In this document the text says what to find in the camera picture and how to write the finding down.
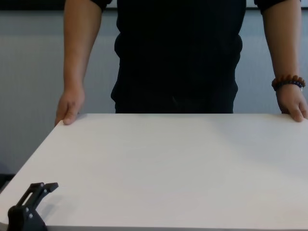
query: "man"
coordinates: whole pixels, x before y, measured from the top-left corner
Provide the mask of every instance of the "man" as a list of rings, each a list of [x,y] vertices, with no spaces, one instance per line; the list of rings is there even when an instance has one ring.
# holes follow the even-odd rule
[[[66,0],[64,92],[55,123],[74,122],[83,78],[111,0]],[[255,0],[263,14],[276,78],[299,75],[300,0]],[[246,0],[118,0],[120,68],[112,92],[117,113],[232,113]],[[283,113],[308,118],[295,84],[277,90]]]

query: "white tabletop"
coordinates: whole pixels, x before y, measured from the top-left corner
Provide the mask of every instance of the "white tabletop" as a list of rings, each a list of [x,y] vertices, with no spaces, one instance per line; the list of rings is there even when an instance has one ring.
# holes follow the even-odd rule
[[[308,121],[82,115],[59,124],[0,194],[0,230],[34,182],[59,183],[37,209],[50,231],[308,230]]]

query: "wall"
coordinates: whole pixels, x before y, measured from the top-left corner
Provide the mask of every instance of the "wall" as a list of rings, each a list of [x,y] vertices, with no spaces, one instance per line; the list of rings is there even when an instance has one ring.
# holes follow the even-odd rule
[[[308,12],[303,18],[302,50],[308,48]],[[0,12],[0,173],[15,173],[53,128],[63,70],[62,12]],[[110,99],[118,58],[114,53],[116,12],[104,14],[85,81],[84,113],[112,113]],[[248,11],[236,76],[236,113],[278,113],[270,82],[273,71],[262,17]],[[307,76],[307,53],[301,54]]]

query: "beaded bracelet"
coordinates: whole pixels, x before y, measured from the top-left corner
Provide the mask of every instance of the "beaded bracelet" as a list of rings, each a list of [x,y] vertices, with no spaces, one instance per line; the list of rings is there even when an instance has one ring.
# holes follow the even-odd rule
[[[274,88],[275,91],[277,91],[280,87],[286,84],[295,84],[299,86],[301,90],[303,90],[303,88],[306,86],[306,83],[302,77],[291,75],[275,78],[272,81],[271,86]]]

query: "black shirt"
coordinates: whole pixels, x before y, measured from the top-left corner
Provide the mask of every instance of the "black shirt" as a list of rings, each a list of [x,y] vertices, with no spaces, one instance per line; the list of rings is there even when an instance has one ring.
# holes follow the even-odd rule
[[[102,10],[111,2],[92,1]],[[263,12],[281,1],[255,4]],[[118,0],[117,9],[116,103],[149,95],[233,103],[246,0]]]

